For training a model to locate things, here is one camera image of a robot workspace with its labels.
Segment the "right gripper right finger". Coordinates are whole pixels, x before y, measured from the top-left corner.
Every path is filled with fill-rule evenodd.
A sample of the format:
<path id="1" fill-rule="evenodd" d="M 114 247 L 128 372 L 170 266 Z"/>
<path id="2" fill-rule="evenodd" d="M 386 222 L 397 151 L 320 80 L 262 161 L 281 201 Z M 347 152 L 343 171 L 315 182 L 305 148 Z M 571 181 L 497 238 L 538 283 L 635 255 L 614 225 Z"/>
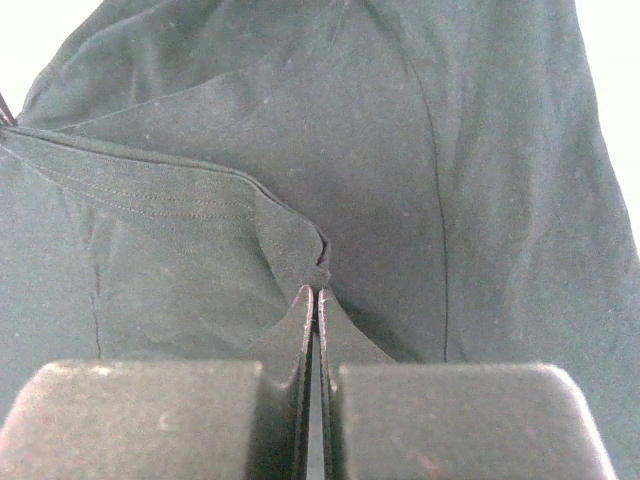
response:
<path id="1" fill-rule="evenodd" d="M 586 399 L 549 364 L 397 363 L 317 300 L 329 479 L 612 479 Z"/>

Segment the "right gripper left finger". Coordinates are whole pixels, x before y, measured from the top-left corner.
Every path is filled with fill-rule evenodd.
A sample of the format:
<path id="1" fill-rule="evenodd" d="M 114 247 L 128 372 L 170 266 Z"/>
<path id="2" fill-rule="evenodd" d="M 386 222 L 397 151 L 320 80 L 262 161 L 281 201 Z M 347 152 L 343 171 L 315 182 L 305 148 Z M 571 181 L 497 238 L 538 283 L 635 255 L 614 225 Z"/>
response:
<path id="1" fill-rule="evenodd" d="M 241 360 L 60 361 L 17 395 L 5 479 L 302 479 L 314 295 Z"/>

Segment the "black t-shirt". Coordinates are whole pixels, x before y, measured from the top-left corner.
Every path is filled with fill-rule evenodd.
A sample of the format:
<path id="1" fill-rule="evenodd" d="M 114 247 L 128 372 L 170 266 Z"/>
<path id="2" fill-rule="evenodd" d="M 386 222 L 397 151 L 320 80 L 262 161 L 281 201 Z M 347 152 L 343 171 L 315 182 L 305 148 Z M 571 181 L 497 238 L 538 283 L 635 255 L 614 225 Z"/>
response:
<path id="1" fill-rule="evenodd" d="M 565 369 L 639 475 L 639 260 L 571 1 L 105 1 L 1 131 L 1 409 L 236 358 L 304 285 L 392 358 Z"/>

